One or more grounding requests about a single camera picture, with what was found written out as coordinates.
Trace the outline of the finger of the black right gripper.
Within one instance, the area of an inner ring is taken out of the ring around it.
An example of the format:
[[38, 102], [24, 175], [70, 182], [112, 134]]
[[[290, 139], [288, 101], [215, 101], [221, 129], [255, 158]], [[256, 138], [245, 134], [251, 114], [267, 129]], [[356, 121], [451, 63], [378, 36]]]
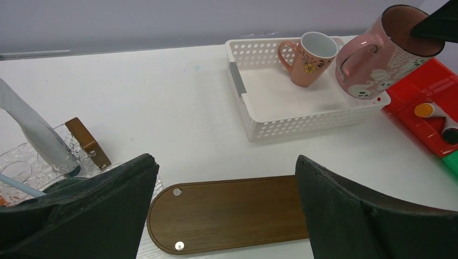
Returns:
[[410, 35], [457, 43], [457, 0], [450, 0], [415, 25]]

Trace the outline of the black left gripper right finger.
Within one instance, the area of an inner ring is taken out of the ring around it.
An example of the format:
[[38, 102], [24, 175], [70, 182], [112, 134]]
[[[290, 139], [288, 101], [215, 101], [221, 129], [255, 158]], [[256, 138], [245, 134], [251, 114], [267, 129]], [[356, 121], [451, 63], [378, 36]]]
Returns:
[[295, 177], [315, 258], [457, 258], [457, 212], [380, 193], [300, 155]]

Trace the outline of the white blue toothbrush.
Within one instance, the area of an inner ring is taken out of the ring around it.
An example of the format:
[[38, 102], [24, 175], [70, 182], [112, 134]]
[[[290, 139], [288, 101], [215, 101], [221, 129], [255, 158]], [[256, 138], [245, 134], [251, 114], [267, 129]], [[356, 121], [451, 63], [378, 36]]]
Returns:
[[3, 175], [3, 174], [1, 174], [1, 182], [5, 183], [5, 184], [7, 184], [7, 185], [9, 185], [9, 186], [11, 186], [13, 188], [16, 188], [16, 189], [18, 189], [18, 190], [20, 190], [20, 191], [22, 191], [22, 192], [24, 192], [24, 193], [26, 193], [28, 195], [31, 195], [32, 197], [40, 197], [40, 196], [46, 195], [46, 193], [44, 193], [44, 192], [41, 192], [41, 191], [39, 191], [37, 189], [34, 189], [34, 188], [32, 188], [32, 187], [30, 187], [28, 185], [25, 185], [25, 184], [23, 184], [21, 182], [18, 182], [18, 181], [14, 180], [14, 179], [6, 176], [6, 175]]

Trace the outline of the pink ghost pattern mug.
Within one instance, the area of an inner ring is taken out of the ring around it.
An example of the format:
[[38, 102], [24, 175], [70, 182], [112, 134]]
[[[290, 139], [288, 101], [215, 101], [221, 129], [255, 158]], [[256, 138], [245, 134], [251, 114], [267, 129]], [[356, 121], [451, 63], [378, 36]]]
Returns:
[[353, 38], [335, 59], [339, 86], [354, 98], [370, 100], [437, 56], [443, 40], [416, 38], [412, 28], [428, 17], [410, 5], [392, 5], [365, 33]]

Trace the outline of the white toothpaste tube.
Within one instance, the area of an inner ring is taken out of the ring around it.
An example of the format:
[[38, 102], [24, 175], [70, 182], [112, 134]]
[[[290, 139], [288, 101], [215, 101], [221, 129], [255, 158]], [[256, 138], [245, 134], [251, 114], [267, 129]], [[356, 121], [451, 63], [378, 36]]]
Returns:
[[19, 124], [27, 141], [56, 172], [67, 177], [80, 173], [81, 167], [70, 147], [4, 80], [1, 80], [1, 109]]

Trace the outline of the wooden acrylic toothbrush holder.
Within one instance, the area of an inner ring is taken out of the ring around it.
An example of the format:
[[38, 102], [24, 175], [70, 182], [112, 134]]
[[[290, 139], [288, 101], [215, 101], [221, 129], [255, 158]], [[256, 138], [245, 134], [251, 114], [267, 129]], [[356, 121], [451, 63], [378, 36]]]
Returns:
[[27, 141], [1, 154], [1, 174], [50, 193], [112, 168], [112, 162], [82, 121], [74, 117], [53, 129], [52, 143]]

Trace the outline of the grey-green ceramic mug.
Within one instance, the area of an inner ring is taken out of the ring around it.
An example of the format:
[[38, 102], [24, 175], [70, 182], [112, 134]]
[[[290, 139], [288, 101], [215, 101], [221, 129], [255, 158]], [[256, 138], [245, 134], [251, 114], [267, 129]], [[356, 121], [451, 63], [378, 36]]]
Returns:
[[59, 180], [51, 184], [50, 186], [46, 187], [43, 190], [43, 193], [50, 194], [52, 192], [55, 192], [55, 191], [70, 187], [72, 185], [75, 185], [77, 183], [83, 182], [85, 180], [87, 180], [87, 178], [83, 178], [83, 177], [65, 178], [65, 179]]

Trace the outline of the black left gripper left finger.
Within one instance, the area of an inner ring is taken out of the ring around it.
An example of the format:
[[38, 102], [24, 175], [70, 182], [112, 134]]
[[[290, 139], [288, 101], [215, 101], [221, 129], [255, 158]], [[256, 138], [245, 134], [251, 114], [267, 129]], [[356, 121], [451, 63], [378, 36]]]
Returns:
[[110, 171], [1, 208], [1, 258], [135, 258], [159, 165], [140, 155]]

